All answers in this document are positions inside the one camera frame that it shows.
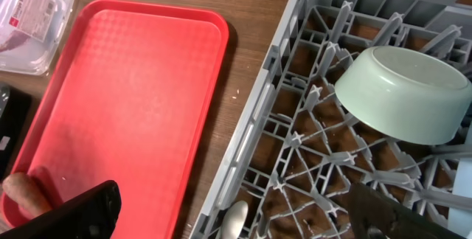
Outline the orange carrot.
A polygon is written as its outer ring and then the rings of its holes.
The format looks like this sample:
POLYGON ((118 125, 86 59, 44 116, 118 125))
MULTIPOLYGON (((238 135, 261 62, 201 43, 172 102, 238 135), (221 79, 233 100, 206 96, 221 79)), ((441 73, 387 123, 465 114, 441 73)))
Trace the orange carrot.
POLYGON ((52 210, 52 205, 46 196, 26 173, 14 173, 7 176, 2 182, 2 188, 7 197, 34 218, 52 210))

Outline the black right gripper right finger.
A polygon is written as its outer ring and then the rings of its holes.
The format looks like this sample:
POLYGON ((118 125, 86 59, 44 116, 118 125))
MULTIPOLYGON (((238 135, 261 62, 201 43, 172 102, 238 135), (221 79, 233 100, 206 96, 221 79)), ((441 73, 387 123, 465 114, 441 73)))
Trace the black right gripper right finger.
POLYGON ((363 184, 350 187, 347 211, 356 239, 463 239, 363 184))

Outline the red plastic tray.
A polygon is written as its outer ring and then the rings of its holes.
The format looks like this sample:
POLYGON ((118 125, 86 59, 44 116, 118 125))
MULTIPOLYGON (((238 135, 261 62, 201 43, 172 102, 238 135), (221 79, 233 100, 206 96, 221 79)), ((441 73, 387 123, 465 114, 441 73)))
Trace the red plastic tray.
POLYGON ((96 0, 79 13, 14 172, 53 204, 118 184, 115 238, 171 238, 229 40, 210 10, 96 0))

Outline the grey dishwasher rack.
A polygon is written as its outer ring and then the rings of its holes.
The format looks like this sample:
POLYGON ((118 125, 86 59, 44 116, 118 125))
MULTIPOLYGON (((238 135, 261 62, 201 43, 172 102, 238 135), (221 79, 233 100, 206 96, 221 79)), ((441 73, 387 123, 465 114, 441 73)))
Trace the grey dishwasher rack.
POLYGON ((246 201, 239 238, 351 238, 347 193, 361 182, 448 228, 471 117, 443 146, 361 123, 334 84, 364 49, 404 47, 471 75, 471 0, 288 0, 191 238, 217 238, 246 201))

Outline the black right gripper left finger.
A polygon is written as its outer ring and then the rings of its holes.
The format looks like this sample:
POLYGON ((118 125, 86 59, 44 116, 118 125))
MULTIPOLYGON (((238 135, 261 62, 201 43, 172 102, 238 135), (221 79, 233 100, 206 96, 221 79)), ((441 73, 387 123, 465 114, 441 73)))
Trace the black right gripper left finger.
POLYGON ((1 239, 109 239, 117 225, 122 200, 113 180, 25 224, 1 234, 1 239))

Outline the clear plastic bin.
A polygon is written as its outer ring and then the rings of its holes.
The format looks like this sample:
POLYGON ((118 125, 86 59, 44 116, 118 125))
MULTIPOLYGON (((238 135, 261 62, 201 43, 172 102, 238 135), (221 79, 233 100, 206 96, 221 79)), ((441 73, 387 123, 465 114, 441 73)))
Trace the clear plastic bin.
POLYGON ((49 69, 75 0, 1 0, 1 70, 42 75, 49 69))

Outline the black tray bin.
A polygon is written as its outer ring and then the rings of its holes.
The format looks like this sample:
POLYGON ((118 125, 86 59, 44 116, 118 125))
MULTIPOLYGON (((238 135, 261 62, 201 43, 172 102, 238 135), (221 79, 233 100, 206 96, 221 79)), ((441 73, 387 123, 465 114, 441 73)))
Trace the black tray bin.
POLYGON ((28 93, 1 82, 1 177, 7 171, 31 102, 28 93))

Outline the light blue bowl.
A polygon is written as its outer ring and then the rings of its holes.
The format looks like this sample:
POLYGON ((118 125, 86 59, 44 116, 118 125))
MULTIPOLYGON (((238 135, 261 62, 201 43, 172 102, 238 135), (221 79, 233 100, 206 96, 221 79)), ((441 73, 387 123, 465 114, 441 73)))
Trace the light blue bowl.
POLYGON ((454 179, 453 195, 457 204, 448 213, 448 228, 471 238, 471 159, 461 159, 454 179))

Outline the white plastic spoon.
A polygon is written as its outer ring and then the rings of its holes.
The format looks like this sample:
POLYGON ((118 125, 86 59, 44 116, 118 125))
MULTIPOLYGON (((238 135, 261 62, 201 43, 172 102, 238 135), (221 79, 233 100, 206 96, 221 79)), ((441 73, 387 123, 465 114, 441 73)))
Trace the white plastic spoon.
POLYGON ((218 239, 238 239, 249 211, 246 201, 235 202, 224 215, 218 239))

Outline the green bowl with food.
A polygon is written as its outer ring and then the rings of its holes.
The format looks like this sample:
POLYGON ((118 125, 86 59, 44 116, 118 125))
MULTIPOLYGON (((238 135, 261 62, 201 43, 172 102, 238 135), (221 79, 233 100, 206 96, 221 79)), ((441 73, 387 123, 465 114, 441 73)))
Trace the green bowl with food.
POLYGON ((420 145, 451 141, 471 104, 471 82, 447 63, 410 49, 365 49, 336 81, 340 103, 387 136, 420 145))

